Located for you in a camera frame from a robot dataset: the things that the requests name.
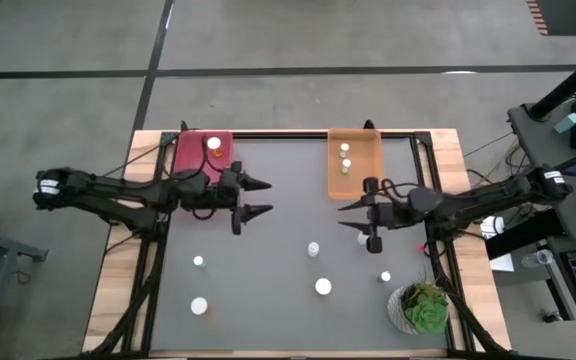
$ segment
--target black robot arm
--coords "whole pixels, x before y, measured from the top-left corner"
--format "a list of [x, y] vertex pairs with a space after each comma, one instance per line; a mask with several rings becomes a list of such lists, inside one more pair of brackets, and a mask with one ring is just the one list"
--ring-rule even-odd
[[[200, 220], [218, 209], [232, 212], [232, 232], [241, 234], [241, 224], [272, 209], [271, 205], [239, 206], [239, 192], [263, 190], [271, 185], [256, 180], [234, 162], [221, 172], [219, 181], [210, 184], [200, 170], [188, 169], [159, 181], [134, 182], [86, 173], [71, 168], [55, 168], [37, 174], [33, 200], [39, 210], [76, 207], [99, 215], [106, 222], [121, 222], [134, 235], [154, 235], [160, 213], [180, 207], [192, 211]], [[143, 207], [125, 205], [118, 200], [136, 202]], [[195, 213], [208, 210], [207, 216]]]
[[[429, 239], [435, 242], [435, 246], [429, 246], [429, 251], [433, 268], [437, 271], [437, 286], [450, 297], [451, 302], [484, 350], [506, 352], [494, 341], [464, 300], [459, 297], [450, 278], [443, 270], [436, 241], [452, 241], [472, 221], [526, 202], [544, 205], [561, 202], [572, 192], [570, 185], [566, 184], [558, 171], [549, 167], [536, 168], [505, 181], [457, 195], [438, 194], [430, 189], [417, 187], [407, 194], [407, 201], [398, 198], [396, 191], [398, 185], [392, 184], [390, 180], [382, 181], [381, 185], [380, 188], [376, 178], [365, 179], [365, 194], [359, 201], [339, 209], [344, 211], [367, 207], [367, 224], [351, 222], [341, 222], [341, 224], [359, 229], [369, 235], [366, 242], [367, 250], [371, 253], [379, 253], [382, 250], [382, 241], [377, 230], [379, 227], [393, 230], [429, 220], [426, 228], [429, 231]], [[386, 202], [378, 202], [379, 197], [386, 199]]]

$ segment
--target orange tray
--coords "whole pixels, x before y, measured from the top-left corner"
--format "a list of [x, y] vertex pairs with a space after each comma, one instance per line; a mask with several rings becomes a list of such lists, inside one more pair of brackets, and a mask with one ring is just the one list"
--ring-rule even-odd
[[[347, 174], [341, 172], [341, 144], [350, 145], [346, 158], [352, 162]], [[381, 133], [375, 129], [328, 130], [328, 196], [334, 200], [357, 200], [367, 177], [383, 178]]]

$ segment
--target black desk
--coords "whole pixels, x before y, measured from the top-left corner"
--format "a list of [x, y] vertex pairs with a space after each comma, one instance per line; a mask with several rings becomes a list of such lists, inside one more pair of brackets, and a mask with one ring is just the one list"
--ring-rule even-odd
[[[576, 157], [576, 150], [569, 145], [569, 134], [558, 134], [553, 130], [555, 123], [570, 113], [570, 107], [570, 103], [562, 104], [549, 115], [548, 121], [543, 123], [530, 119], [524, 107], [517, 107], [508, 111], [511, 126], [532, 165], [548, 164], [556, 167]], [[547, 239], [548, 247], [555, 254], [557, 265], [561, 269], [566, 286], [576, 305], [576, 284], [561, 256], [562, 253], [576, 250], [576, 176], [564, 176], [564, 178], [574, 188], [573, 193], [568, 195], [566, 200], [559, 205], [540, 214], [536, 221], [529, 220], [524, 224], [530, 224], [528, 226], [537, 228], [537, 233], [539, 233], [539, 229], [544, 229], [545, 232], [542, 234]], [[565, 236], [549, 237], [552, 234], [548, 234], [546, 230], [553, 228], [557, 230], [557, 223]]]

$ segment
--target small white cap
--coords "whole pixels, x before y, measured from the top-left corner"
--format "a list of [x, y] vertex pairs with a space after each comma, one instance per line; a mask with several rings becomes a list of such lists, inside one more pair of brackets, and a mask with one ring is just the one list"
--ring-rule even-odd
[[315, 257], [317, 254], [319, 254], [319, 244], [316, 242], [308, 244], [308, 255]]
[[379, 279], [383, 282], [390, 281], [390, 271], [384, 271], [379, 275]]
[[204, 264], [204, 258], [201, 257], [201, 256], [195, 256], [195, 258], [194, 258], [192, 261], [193, 261], [193, 262], [195, 263], [195, 265], [197, 265], [197, 266], [201, 266], [201, 265]]
[[215, 149], [219, 149], [219, 147], [221, 146], [221, 140], [219, 140], [218, 137], [213, 136], [210, 139], [208, 139], [208, 149], [210, 150], [215, 150]]
[[319, 295], [328, 295], [330, 294], [330, 290], [332, 290], [332, 284], [330, 280], [326, 278], [321, 278], [315, 283], [315, 291], [317, 291]]
[[195, 298], [190, 303], [190, 310], [195, 315], [203, 315], [208, 310], [208, 302], [204, 298]]
[[366, 245], [366, 242], [368, 241], [369, 237], [370, 236], [360, 231], [359, 235], [357, 235], [357, 242], [359, 243], [359, 245]]

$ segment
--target black pole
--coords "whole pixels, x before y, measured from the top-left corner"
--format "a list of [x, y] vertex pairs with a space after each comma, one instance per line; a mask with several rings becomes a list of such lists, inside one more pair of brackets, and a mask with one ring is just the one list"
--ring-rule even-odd
[[576, 71], [566, 80], [550, 92], [550, 94], [543, 97], [530, 109], [528, 109], [528, 116], [538, 122], [545, 122], [544, 117], [550, 114], [557, 106], [561, 105], [564, 101], [576, 93]]

